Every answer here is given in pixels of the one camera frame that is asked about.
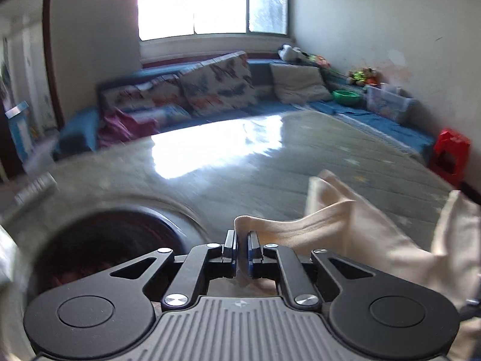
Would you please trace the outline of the grey remote control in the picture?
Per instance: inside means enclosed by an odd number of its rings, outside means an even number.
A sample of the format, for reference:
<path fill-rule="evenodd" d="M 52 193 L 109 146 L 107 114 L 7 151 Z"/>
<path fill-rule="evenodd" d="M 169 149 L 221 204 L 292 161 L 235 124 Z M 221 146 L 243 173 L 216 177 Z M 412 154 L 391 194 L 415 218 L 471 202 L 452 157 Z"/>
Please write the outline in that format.
<path fill-rule="evenodd" d="M 45 173 L 15 195 L 17 205 L 31 205 L 43 199 L 57 188 L 57 182 L 50 173 Z"/>

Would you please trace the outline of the butterfly pillow right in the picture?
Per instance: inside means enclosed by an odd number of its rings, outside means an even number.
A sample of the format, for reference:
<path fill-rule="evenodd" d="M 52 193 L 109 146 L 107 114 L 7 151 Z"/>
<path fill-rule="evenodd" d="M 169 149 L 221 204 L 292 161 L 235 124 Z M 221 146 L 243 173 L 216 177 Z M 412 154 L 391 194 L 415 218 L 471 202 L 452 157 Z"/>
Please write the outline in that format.
<path fill-rule="evenodd" d="M 257 103 L 247 54 L 238 51 L 197 63 L 179 74 L 183 94 L 201 116 Z"/>

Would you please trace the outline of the butterfly pillow left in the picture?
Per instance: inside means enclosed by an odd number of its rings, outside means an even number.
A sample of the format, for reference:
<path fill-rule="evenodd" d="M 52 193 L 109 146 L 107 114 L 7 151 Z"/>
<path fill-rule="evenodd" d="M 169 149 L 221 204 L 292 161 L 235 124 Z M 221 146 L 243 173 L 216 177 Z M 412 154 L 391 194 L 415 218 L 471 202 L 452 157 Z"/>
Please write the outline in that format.
<path fill-rule="evenodd" d="M 163 127 L 191 119 L 189 103 L 183 95 L 179 77 L 174 74 L 103 90 L 100 95 L 104 111 L 121 111 L 137 122 L 155 120 Z"/>

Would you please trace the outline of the blue white cabinet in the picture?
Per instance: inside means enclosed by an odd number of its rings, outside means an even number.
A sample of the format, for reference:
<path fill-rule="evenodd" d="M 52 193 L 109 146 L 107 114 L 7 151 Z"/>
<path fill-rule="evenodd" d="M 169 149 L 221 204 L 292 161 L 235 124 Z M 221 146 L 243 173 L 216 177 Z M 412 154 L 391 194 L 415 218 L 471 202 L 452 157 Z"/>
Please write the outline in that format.
<path fill-rule="evenodd" d="M 33 150 L 28 114 L 29 106 L 26 102 L 21 102 L 5 112 L 11 137 L 21 162 L 25 162 Z"/>

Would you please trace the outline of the magenta cloth on sofa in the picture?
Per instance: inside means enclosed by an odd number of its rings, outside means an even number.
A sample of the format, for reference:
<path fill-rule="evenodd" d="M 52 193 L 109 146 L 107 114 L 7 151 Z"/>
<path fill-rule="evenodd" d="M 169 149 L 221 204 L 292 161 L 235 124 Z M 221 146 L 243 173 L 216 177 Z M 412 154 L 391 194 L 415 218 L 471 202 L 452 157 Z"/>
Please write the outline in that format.
<path fill-rule="evenodd" d="M 158 133 L 159 124 L 155 119 L 140 121 L 133 116 L 115 109 L 103 117 L 98 133 L 99 147 L 111 147 L 120 143 L 128 143 Z"/>

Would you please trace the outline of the black round induction cooktop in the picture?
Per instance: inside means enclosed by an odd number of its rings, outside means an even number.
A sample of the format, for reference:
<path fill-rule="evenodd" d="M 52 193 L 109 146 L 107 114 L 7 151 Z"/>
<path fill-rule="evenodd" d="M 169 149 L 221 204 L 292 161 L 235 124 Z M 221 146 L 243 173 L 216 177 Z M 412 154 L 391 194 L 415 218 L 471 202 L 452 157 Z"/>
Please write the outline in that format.
<path fill-rule="evenodd" d="M 88 214 L 41 248 L 33 260 L 27 300 L 161 247 L 185 253 L 188 243 L 180 228 L 156 210 L 120 207 Z"/>

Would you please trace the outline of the window with frame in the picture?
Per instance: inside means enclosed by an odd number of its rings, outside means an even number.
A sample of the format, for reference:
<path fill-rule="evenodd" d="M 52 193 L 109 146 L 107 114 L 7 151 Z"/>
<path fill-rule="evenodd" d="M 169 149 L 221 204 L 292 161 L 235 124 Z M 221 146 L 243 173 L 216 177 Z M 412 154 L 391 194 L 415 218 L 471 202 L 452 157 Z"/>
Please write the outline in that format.
<path fill-rule="evenodd" d="M 138 0 L 139 39 L 205 34 L 286 36 L 289 0 Z"/>

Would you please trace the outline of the butterfly pillow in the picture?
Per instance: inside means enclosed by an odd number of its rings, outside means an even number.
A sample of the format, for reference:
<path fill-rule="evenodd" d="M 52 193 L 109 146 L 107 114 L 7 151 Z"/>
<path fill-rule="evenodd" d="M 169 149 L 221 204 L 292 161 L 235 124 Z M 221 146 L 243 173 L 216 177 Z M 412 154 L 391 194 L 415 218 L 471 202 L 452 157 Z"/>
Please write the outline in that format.
<path fill-rule="evenodd" d="M 247 54 L 238 51 L 197 63 L 179 74 L 183 94 L 201 116 L 257 103 Z"/>
<path fill-rule="evenodd" d="M 189 103 L 183 95 L 179 77 L 174 74 L 103 90 L 100 95 L 104 111 L 121 111 L 137 122 L 155 120 L 163 127 L 191 119 Z"/>

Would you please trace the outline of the red plastic stool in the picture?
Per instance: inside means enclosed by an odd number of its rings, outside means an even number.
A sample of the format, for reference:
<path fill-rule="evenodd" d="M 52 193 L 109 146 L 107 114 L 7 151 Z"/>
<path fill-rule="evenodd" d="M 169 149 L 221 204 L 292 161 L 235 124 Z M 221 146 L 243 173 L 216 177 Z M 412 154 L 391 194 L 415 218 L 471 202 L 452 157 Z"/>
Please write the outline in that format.
<path fill-rule="evenodd" d="M 433 147 L 429 168 L 446 182 L 459 188 L 464 180 L 471 141 L 463 134 L 443 129 Z"/>

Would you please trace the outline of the grey plain pillow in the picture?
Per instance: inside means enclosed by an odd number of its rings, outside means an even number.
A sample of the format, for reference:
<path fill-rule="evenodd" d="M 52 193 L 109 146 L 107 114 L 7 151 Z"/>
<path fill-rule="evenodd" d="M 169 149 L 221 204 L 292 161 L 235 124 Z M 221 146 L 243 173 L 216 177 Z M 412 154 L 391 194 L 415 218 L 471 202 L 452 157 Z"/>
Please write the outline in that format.
<path fill-rule="evenodd" d="M 305 104 L 332 100 L 319 68 L 271 63 L 270 69 L 274 92 L 282 103 Z"/>

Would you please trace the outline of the pink green plush toy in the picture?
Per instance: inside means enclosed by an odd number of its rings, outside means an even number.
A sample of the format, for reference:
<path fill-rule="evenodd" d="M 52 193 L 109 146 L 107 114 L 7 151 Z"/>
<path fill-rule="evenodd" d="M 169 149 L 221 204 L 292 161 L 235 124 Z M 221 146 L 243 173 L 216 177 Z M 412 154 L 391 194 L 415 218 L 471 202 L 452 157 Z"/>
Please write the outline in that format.
<path fill-rule="evenodd" d="M 308 55 L 307 60 L 310 63 L 314 63 L 314 64 L 320 66 L 323 69 L 329 69 L 330 68 L 329 61 L 327 61 L 326 58 L 324 58 L 321 55 Z"/>

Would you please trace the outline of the black white plush toy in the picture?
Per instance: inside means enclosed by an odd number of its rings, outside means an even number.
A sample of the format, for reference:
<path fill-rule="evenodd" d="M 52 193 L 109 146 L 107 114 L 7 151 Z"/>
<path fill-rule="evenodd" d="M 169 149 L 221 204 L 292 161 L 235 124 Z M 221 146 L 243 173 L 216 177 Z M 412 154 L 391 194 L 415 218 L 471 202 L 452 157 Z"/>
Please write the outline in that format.
<path fill-rule="evenodd" d="M 309 55 L 302 51 L 299 47 L 292 47 L 290 44 L 284 44 L 278 49 L 279 58 L 287 63 L 305 63 L 309 59 Z"/>

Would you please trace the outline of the colourful plush toy pile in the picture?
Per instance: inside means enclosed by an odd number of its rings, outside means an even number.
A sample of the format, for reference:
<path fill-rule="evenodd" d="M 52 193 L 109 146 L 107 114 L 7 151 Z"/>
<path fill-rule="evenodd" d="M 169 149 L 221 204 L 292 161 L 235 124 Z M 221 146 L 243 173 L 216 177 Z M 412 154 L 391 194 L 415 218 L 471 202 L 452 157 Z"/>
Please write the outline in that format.
<path fill-rule="evenodd" d="M 350 71 L 347 75 L 347 83 L 356 86 L 379 86 L 380 74 L 377 69 L 370 67 Z"/>

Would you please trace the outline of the cream beige sweater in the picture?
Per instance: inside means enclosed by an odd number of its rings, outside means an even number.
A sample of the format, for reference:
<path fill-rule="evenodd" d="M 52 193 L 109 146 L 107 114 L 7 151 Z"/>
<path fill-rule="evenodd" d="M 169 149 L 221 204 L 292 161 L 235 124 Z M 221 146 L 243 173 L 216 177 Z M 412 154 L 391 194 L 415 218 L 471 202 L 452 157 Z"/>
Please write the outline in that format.
<path fill-rule="evenodd" d="M 303 256 L 325 248 L 439 292 L 457 309 L 479 291 L 480 207 L 457 190 L 440 212 L 428 250 L 328 170 L 310 178 L 302 218 L 244 215 L 234 229 L 240 241 L 255 231 L 262 244 L 285 245 Z"/>

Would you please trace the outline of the green plastic bowl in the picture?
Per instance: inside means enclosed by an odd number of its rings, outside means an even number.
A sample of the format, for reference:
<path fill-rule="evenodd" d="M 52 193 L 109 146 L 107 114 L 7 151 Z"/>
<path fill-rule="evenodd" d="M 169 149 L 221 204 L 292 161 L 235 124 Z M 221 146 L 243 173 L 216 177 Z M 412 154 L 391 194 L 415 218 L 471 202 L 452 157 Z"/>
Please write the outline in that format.
<path fill-rule="evenodd" d="M 353 91 L 335 90 L 332 92 L 333 100 L 346 107 L 357 107 L 362 102 L 362 96 Z"/>

